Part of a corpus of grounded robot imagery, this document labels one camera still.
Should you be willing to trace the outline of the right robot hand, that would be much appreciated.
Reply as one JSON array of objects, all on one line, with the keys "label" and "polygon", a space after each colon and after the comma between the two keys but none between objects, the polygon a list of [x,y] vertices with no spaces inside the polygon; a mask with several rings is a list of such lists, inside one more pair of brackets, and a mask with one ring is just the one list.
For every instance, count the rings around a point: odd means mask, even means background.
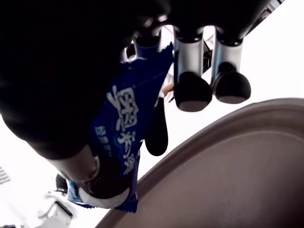
[{"label": "right robot hand", "polygon": [[3,0],[0,113],[67,178],[97,172],[90,121],[117,77],[134,32],[171,24],[190,35],[214,25],[240,38],[266,0]]}]

